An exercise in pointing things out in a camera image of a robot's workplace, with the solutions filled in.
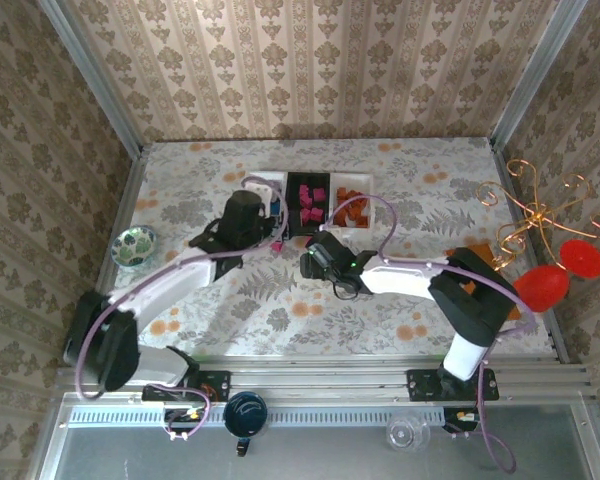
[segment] clear glass cup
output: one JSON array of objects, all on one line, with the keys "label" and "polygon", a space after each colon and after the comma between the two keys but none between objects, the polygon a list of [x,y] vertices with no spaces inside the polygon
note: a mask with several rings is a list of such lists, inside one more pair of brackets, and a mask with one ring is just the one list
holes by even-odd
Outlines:
[{"label": "clear glass cup", "polygon": [[421,452],[430,439],[431,428],[420,415],[394,415],[387,424],[387,441],[399,452]]}]

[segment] patterned wallpaper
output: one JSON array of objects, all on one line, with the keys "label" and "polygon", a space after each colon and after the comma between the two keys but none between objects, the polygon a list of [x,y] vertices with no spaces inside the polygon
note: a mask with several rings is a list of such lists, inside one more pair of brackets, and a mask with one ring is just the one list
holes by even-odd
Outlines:
[{"label": "patterned wallpaper", "polygon": [[0,0],[0,479],[24,478],[129,166],[36,2]]},{"label": "patterned wallpaper", "polygon": [[[568,198],[558,188],[564,173],[592,181],[594,198],[561,220],[583,227],[591,213],[600,211],[600,0],[588,2],[508,147],[511,156],[539,168],[539,193],[547,202]],[[529,188],[523,185],[527,196]],[[557,249],[568,238],[556,232],[552,242]],[[572,359],[591,365],[600,402],[600,278],[574,280],[556,313]]]},{"label": "patterned wallpaper", "polygon": [[145,142],[488,136],[556,0],[68,0]]}]

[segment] copper wire decoration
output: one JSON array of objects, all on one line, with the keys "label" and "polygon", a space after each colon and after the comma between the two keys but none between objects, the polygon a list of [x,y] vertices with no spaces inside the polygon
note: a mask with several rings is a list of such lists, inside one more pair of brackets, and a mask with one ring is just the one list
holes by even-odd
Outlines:
[{"label": "copper wire decoration", "polygon": [[537,228],[540,237],[542,238],[542,242],[549,252],[549,255],[551,255],[552,260],[560,268],[566,270],[553,253],[549,241],[547,240],[546,229],[559,228],[583,237],[600,239],[600,213],[594,213],[590,216],[591,225],[597,234],[567,227],[556,220],[556,214],[569,207],[573,207],[577,203],[583,202],[592,196],[593,186],[591,185],[591,182],[582,175],[576,173],[567,173],[563,175],[562,181],[565,187],[573,188],[574,190],[584,190],[584,193],[580,196],[576,196],[574,200],[567,201],[562,205],[552,208],[538,199],[538,172],[531,163],[521,159],[509,160],[507,162],[507,171],[513,177],[521,177],[527,172],[533,175],[533,201],[527,204],[520,202],[517,198],[507,192],[502,185],[496,182],[483,182],[476,188],[476,197],[478,197],[478,200],[480,200],[483,205],[493,207],[498,204],[498,197],[493,191],[493,187],[497,187],[509,200],[520,207],[524,213],[524,218],[522,220],[502,225],[496,232],[498,246],[503,254],[496,256],[494,259],[495,269],[500,270],[506,267],[513,262],[518,255],[523,253],[527,247],[525,233],[532,228]]}]

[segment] patterned bowl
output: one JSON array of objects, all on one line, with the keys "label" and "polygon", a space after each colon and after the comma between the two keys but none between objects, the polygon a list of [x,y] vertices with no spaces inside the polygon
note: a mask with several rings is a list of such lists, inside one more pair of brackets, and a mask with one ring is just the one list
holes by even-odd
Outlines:
[{"label": "patterned bowl", "polygon": [[121,267],[135,267],[151,256],[156,244],[153,230],[136,225],[116,237],[111,246],[111,258]]}]

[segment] floral tablecloth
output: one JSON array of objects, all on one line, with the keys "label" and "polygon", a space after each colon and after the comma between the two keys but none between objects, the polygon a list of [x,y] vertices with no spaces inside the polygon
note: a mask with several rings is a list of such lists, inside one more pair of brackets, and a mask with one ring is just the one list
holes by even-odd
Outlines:
[{"label": "floral tablecloth", "polygon": [[[156,144],[132,224],[151,226],[158,248],[146,265],[120,269],[116,287],[183,251],[221,215],[240,179],[257,170],[372,174],[376,193],[399,215],[386,250],[396,256],[433,258],[453,247],[493,243],[495,230],[511,220],[506,203],[485,207],[473,195],[478,183],[498,181],[483,138]],[[353,238],[350,246],[354,251],[377,248],[389,226],[390,216],[376,206],[373,236]],[[303,279],[299,257],[305,242],[292,239],[280,253],[245,257],[243,269],[192,291],[159,315],[142,332],[141,343],[175,345],[197,355],[447,351],[454,331],[432,301],[394,294],[341,301],[329,284]],[[517,262],[507,267],[512,278],[526,270]],[[551,343],[540,322],[534,333],[505,340],[495,353],[551,354]]]}]

